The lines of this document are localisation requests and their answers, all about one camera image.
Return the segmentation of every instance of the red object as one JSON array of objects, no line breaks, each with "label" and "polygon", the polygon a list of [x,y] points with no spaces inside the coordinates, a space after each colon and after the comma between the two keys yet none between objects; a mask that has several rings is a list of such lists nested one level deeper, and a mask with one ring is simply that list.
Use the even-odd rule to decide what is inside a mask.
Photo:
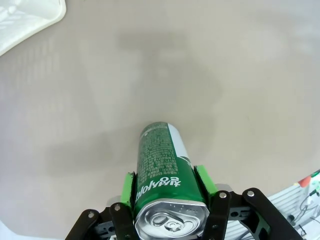
[{"label": "red object", "polygon": [[307,176],[304,179],[298,181],[298,183],[300,184],[300,187],[305,188],[309,185],[311,181],[311,176]]}]

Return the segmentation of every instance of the white basket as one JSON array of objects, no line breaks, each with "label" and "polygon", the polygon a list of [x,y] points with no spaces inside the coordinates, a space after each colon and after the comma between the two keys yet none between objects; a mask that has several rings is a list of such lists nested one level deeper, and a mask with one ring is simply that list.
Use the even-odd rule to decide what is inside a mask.
[{"label": "white basket", "polygon": [[65,14],[65,0],[0,0],[0,56]]}]

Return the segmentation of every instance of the screw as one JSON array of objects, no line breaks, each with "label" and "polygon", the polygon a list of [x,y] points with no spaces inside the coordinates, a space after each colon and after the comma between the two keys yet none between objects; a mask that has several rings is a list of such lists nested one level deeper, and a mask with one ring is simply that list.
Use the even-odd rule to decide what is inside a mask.
[{"label": "screw", "polygon": [[226,194],[225,192],[221,192],[221,193],[219,194],[219,197],[222,198],[222,199],[224,199],[224,198],[227,197],[227,194]]},{"label": "screw", "polygon": [[254,193],[253,191],[248,191],[248,192],[247,192],[247,195],[248,195],[249,197],[253,197],[253,196],[255,195],[255,193]]},{"label": "screw", "polygon": [[119,211],[120,210],[120,205],[115,205],[114,210]]},{"label": "screw", "polygon": [[94,212],[93,211],[91,211],[91,212],[89,212],[89,214],[88,214],[88,217],[91,219],[91,218],[93,218],[94,217]]}]

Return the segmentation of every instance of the soda can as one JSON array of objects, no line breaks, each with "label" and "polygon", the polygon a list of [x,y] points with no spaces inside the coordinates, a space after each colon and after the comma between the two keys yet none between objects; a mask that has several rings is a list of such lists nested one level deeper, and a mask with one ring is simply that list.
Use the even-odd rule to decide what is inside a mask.
[{"label": "soda can", "polygon": [[143,240],[170,240],[204,230],[208,208],[178,130],[166,122],[141,133],[135,228]]}]

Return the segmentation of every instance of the silver can top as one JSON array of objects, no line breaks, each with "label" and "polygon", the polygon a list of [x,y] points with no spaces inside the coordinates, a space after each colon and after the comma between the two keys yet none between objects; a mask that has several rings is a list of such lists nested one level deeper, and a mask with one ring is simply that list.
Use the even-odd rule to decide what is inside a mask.
[{"label": "silver can top", "polygon": [[135,229],[142,240],[200,236],[208,215],[208,208],[203,202],[162,198],[141,209]]}]

